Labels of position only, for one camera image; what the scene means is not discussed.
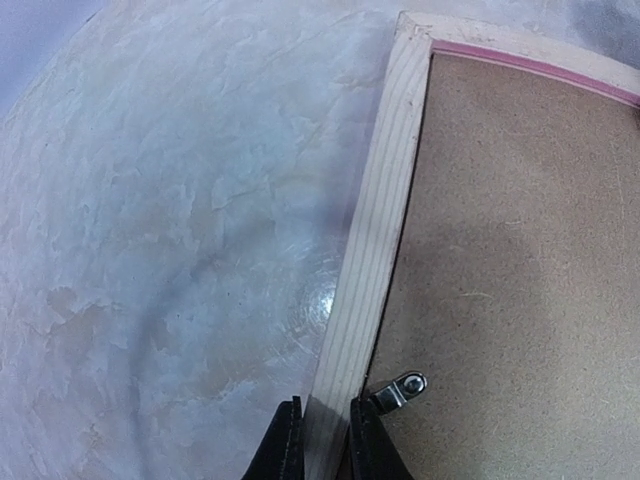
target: brown fiberboard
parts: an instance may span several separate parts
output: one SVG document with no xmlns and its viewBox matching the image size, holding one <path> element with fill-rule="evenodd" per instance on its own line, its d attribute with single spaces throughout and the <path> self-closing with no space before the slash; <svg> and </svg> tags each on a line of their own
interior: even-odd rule
<svg viewBox="0 0 640 480">
<path fill-rule="evenodd" d="M 630 107 L 436 55 L 369 384 L 416 479 L 640 478 L 640 131 Z"/>
</svg>

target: light wood frame edge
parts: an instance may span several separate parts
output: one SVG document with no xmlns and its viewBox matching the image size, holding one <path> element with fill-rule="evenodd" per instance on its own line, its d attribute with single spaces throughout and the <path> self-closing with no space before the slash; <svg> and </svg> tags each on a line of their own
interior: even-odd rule
<svg viewBox="0 0 640 480">
<path fill-rule="evenodd" d="M 434 52 L 508 65 L 640 105 L 640 72 L 610 58 L 506 27 L 422 13 L 400 14 L 305 412 L 308 480 L 335 478 L 350 401 L 360 393 L 366 377 L 402 231 Z"/>
</svg>

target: wooden strip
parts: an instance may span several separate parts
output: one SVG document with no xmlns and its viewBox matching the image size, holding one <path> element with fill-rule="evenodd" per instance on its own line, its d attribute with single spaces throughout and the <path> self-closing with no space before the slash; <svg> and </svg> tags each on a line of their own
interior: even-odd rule
<svg viewBox="0 0 640 480">
<path fill-rule="evenodd" d="M 333 479 L 360 393 L 384 299 L 416 155 L 430 39 L 403 18 L 391 51 L 380 110 L 338 279 L 305 423 L 306 478 Z"/>
<path fill-rule="evenodd" d="M 306 478 L 335 478 L 349 403 L 364 382 L 393 271 L 434 52 L 506 64 L 640 105 L 640 72 L 533 34 L 402 13 L 318 370 L 307 403 Z"/>
</svg>

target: pink strip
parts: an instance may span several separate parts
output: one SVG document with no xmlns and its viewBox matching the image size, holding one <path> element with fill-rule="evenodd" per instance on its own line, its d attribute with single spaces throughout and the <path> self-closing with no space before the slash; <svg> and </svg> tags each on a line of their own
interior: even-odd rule
<svg viewBox="0 0 640 480">
<path fill-rule="evenodd" d="M 508 53 L 496 52 L 489 48 L 473 47 L 443 40 L 435 40 L 433 42 L 433 50 L 437 53 L 482 59 L 492 63 L 538 73 L 600 93 L 634 107 L 640 107 L 640 95 L 636 93 L 628 92 L 605 82 L 589 78 L 586 75 L 581 75 L 565 68 L 555 67 L 539 60 L 531 60 Z"/>
</svg>

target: metal bracket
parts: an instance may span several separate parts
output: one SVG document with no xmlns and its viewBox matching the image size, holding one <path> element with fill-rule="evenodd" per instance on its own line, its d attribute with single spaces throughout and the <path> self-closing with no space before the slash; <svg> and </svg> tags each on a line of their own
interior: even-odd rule
<svg viewBox="0 0 640 480">
<path fill-rule="evenodd" d="M 406 372 L 373 392 L 368 400 L 376 408 L 378 415 L 386 415 L 404 407 L 409 400 L 424 392 L 427 385 L 427 378 L 422 373 Z"/>
</svg>

